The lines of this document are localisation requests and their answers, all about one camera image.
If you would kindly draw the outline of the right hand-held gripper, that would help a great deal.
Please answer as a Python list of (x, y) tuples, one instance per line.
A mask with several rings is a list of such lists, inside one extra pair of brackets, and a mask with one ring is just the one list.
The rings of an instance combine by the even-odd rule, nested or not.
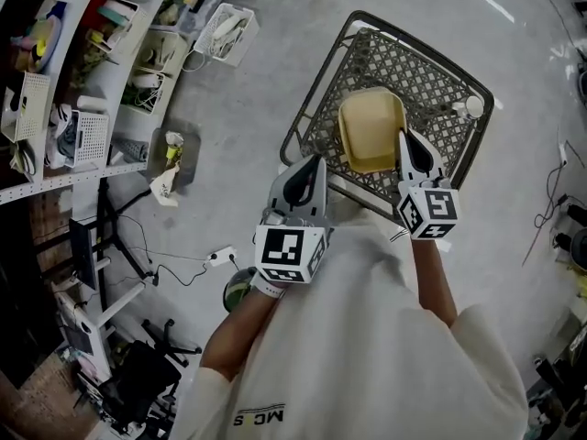
[[(399, 131), (400, 202), (397, 206), (412, 239), (445, 237), (460, 217), (458, 191), (445, 176), (437, 149), (418, 132)], [(416, 181), (414, 170), (434, 180)]]

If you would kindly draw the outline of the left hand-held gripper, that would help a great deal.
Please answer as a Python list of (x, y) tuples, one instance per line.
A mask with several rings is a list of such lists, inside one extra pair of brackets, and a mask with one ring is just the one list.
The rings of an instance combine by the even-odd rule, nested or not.
[(268, 281), (308, 284), (329, 245), (327, 164), (308, 156), (273, 182), (255, 232), (255, 267)]

